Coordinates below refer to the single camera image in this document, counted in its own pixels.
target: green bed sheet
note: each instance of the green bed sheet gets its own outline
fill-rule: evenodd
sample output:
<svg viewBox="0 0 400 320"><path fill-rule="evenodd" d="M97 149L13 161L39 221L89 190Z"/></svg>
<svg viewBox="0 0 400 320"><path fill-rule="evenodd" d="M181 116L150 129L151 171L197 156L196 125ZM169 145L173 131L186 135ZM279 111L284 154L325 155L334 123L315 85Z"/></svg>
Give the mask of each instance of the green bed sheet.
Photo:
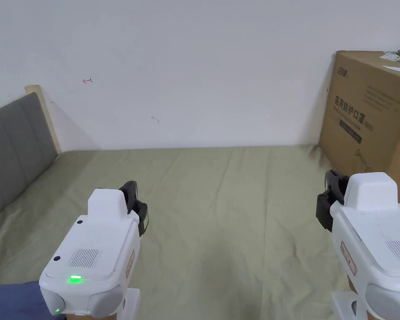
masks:
<svg viewBox="0 0 400 320"><path fill-rule="evenodd" d="M315 218L310 146L68 152L0 213L0 284L38 280L95 188L148 204L137 319L330 319L345 273Z"/></svg>

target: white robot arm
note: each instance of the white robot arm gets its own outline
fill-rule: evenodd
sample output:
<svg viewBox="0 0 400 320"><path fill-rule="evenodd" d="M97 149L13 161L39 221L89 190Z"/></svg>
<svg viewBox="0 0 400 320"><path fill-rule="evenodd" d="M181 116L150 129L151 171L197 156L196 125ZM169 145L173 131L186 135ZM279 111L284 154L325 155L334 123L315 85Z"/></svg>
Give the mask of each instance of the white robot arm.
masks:
<svg viewBox="0 0 400 320"><path fill-rule="evenodd" d="M356 288L332 294L338 319L400 320L400 203L397 184L385 173L351 177L326 174L318 195L320 223Z"/></svg>
<svg viewBox="0 0 400 320"><path fill-rule="evenodd" d="M128 286L148 226L147 205L136 191L129 181L119 190L92 193L88 214L78 217L41 274L51 314L134 317L140 291Z"/></svg>

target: red label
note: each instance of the red label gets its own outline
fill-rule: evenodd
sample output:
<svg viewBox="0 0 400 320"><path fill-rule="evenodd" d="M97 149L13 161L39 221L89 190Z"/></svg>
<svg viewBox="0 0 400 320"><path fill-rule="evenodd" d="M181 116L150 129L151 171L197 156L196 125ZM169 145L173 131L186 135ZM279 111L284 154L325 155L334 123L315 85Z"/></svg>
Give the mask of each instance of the red label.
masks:
<svg viewBox="0 0 400 320"><path fill-rule="evenodd" d="M133 261L135 260L135 250L132 251L132 255L130 256L129 263L126 267L126 279L129 277L130 269L132 268Z"/></svg>
<svg viewBox="0 0 400 320"><path fill-rule="evenodd" d="M350 269L351 269L351 272L353 272L353 275L356 275L356 273L357 273L356 264L354 263L353 259L351 258L350 253L348 252L347 247L345 246L343 241L341 241L341 251L345 257L345 260L347 261L348 267L350 267Z"/></svg>

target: white wall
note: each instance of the white wall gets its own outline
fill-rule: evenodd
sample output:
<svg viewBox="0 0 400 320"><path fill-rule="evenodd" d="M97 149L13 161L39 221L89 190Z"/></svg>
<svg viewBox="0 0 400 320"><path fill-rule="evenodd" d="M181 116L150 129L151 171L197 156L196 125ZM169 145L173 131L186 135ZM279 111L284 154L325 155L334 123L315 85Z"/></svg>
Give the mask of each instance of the white wall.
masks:
<svg viewBox="0 0 400 320"><path fill-rule="evenodd" d="M63 150L314 143L332 54L398 49L400 0L0 0L0 105L40 84Z"/></svg>

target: gray upholstered headboard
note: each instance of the gray upholstered headboard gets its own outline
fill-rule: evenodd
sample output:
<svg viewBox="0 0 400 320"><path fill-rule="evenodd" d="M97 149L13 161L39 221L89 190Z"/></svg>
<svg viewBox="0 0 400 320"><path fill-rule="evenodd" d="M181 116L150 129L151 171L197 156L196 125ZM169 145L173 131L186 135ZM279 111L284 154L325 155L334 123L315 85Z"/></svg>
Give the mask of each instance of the gray upholstered headboard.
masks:
<svg viewBox="0 0 400 320"><path fill-rule="evenodd" d="M40 89L39 86L28 86L27 92L30 87ZM41 91L31 91L0 108L0 211L57 156L48 126L50 119L46 121L48 114L45 115L40 103L40 100L44 102L43 95Z"/></svg>

